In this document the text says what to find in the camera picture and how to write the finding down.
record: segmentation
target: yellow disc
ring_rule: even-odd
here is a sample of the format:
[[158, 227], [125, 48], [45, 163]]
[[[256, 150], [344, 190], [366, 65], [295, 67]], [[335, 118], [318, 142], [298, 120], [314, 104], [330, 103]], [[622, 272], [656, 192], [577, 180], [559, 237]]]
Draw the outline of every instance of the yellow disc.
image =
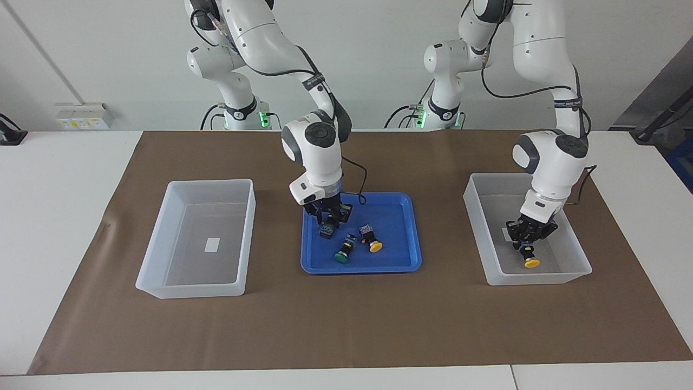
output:
[[383, 245], [379, 241], [373, 241], [371, 244], [371, 253], [378, 252], [380, 249], [383, 249]]
[[525, 268], [535, 268], [535, 267], [538, 267], [539, 264], [541, 264], [539, 259], [536, 259], [536, 258], [527, 259], [527, 261], [525, 262]]

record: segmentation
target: white table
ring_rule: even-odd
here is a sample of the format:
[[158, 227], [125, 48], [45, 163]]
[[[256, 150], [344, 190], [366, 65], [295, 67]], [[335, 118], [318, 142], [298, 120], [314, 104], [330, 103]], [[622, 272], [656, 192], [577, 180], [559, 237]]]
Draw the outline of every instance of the white table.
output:
[[[687, 389], [693, 362], [24, 377], [141, 133], [32, 133], [0, 149], [0, 389]], [[652, 147], [593, 133], [593, 178], [689, 346], [693, 196]]]

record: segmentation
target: white sticker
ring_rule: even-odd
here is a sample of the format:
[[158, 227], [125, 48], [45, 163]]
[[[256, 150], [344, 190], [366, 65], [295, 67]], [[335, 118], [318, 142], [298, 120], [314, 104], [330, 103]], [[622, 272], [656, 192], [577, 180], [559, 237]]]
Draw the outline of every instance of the white sticker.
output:
[[219, 241], [221, 238], [210, 237], [207, 239], [207, 245], [204, 246], [205, 253], [216, 253], [219, 250]]
[[507, 242], [513, 241], [513, 239], [510, 238], [510, 235], [508, 234], [508, 228], [502, 228], [500, 230], [503, 232], [503, 237], [505, 237], [505, 241], [507, 241]]

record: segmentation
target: blue plastic tray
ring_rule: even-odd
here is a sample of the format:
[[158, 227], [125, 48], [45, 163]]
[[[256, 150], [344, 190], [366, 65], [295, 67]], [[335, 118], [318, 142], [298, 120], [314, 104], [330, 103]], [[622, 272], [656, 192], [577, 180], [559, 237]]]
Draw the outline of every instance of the blue plastic tray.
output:
[[[356, 195], [343, 194], [342, 202], [353, 205], [349, 222], [340, 225], [332, 239], [319, 236], [315, 217], [304, 212], [301, 267], [315, 275], [341, 273], [405, 273], [421, 267], [419, 234], [416, 232], [412, 199], [400, 192], [370, 192], [366, 205], [358, 204]], [[373, 227], [383, 249], [370, 253], [365, 244], [357, 242], [349, 262], [335, 260], [348, 233], [360, 237], [358, 228]]]

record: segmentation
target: empty plastic bin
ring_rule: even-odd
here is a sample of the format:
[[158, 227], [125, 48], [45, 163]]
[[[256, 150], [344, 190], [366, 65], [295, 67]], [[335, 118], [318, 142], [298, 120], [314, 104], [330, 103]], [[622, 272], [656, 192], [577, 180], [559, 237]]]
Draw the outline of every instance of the empty plastic bin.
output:
[[251, 180], [169, 183], [135, 287], [157, 298], [243, 295], [254, 217]]
[[474, 173], [469, 178], [464, 203], [486, 281], [492, 286], [556, 285], [592, 273], [563, 210], [554, 217], [558, 230], [534, 243], [541, 265], [525, 268], [522, 255], [503, 230], [506, 221], [520, 216], [520, 207], [531, 186], [532, 177], [525, 173]]

